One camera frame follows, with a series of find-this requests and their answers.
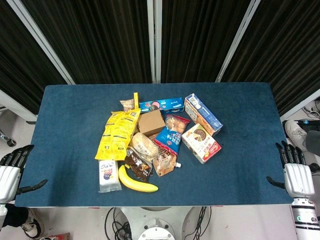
blue snack bag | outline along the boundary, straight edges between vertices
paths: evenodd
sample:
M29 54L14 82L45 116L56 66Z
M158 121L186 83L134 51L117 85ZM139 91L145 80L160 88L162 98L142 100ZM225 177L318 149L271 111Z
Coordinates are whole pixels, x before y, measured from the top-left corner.
M165 118L165 128L156 136L154 143L159 147L178 155L181 136L184 133L189 119L167 115Z

blue felt tablecloth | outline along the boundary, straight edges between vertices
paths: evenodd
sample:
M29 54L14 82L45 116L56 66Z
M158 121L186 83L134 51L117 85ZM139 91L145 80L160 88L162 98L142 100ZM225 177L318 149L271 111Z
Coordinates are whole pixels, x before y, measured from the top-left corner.
M98 193L94 159L111 111L119 100L152 101L195 93L223 124L214 137L222 150L206 164L180 144L181 168L149 182L159 187L144 193L122 186ZM47 184L18 195L15 204L49 206L208 206L288 204L285 190L266 176L284 181L275 142L285 140L271 88L266 83L95 84L47 86L20 186L43 179Z

white package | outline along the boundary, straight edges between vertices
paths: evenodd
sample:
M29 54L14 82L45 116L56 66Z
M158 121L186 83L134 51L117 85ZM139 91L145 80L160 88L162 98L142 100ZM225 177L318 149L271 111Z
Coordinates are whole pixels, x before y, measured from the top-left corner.
M99 193L108 193L121 190L118 175L118 163L114 160L99 161Z

person's foot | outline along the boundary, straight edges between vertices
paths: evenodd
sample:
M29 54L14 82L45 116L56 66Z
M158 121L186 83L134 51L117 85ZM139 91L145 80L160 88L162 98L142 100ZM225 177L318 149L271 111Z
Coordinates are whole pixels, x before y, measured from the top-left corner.
M28 208L28 218L26 222L22 224L21 228L25 235L31 239L41 237L45 229L41 219L35 215L35 211L33 211L31 208Z
M306 136L307 133L294 120L288 120L284 125L285 132L291 139L293 144L300 148L302 152L306 152Z

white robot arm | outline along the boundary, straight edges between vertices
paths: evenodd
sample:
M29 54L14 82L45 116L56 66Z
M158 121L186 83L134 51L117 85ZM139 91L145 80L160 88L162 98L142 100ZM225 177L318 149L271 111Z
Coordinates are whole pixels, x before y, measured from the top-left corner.
M0 231L7 215L6 204L16 195L34 191L47 183L47 179L35 186L18 188L27 157L34 145L27 145L5 155L0 161Z
M301 149L282 141L283 147L275 144L280 153L284 173L284 183L276 182L267 176L272 185L286 189L293 198L291 204L295 231L298 240L320 239L320 226L316 208L309 197L315 194L310 167L306 165Z

